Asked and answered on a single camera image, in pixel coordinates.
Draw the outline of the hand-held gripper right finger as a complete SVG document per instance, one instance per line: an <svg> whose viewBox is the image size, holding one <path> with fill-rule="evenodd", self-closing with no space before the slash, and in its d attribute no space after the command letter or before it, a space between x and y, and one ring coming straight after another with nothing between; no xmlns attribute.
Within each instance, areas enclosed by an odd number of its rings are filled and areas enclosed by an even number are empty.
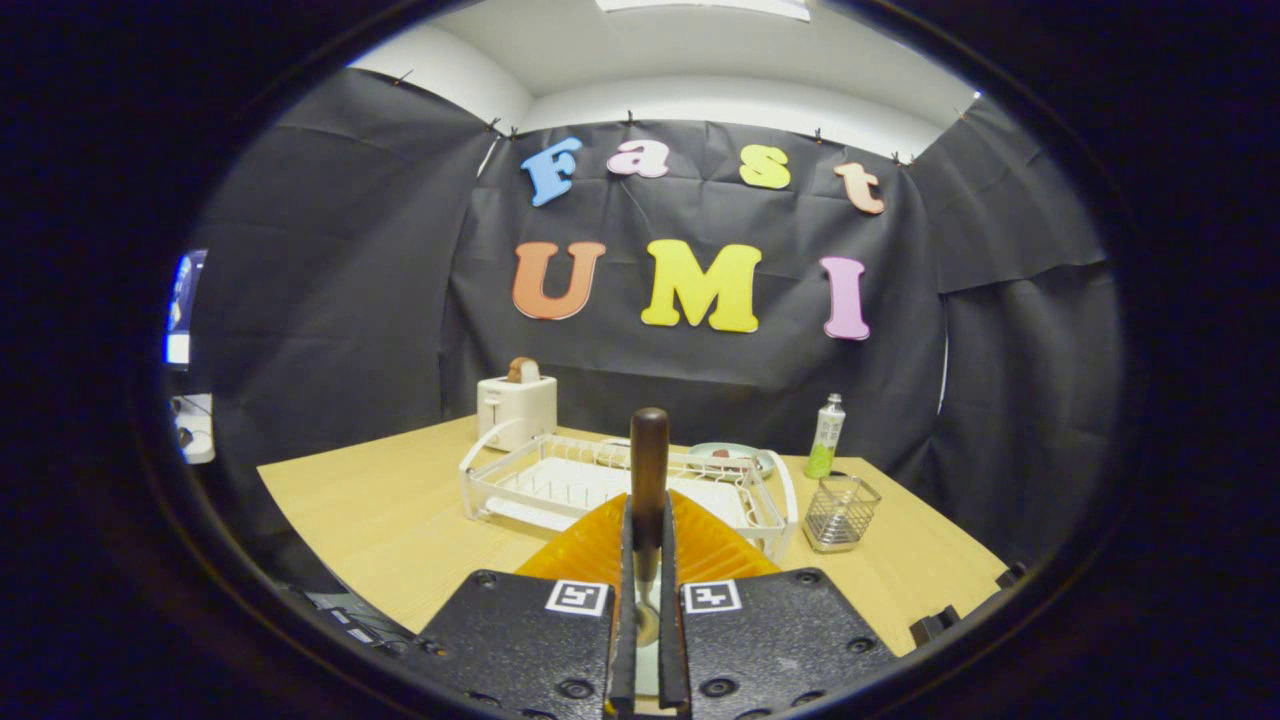
<svg viewBox="0 0 1280 720"><path fill-rule="evenodd" d="M660 548L660 706L681 719L777 716L896 661L820 569L778 569L678 492Z"/></svg>

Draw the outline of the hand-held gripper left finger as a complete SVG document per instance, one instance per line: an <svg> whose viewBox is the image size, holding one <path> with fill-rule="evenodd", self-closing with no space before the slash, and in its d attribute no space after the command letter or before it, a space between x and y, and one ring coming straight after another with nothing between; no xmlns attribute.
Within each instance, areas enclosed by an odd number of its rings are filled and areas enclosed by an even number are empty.
<svg viewBox="0 0 1280 720"><path fill-rule="evenodd" d="M634 717L632 544L621 495L520 571L472 571L415 638L413 670L515 716Z"/></svg>

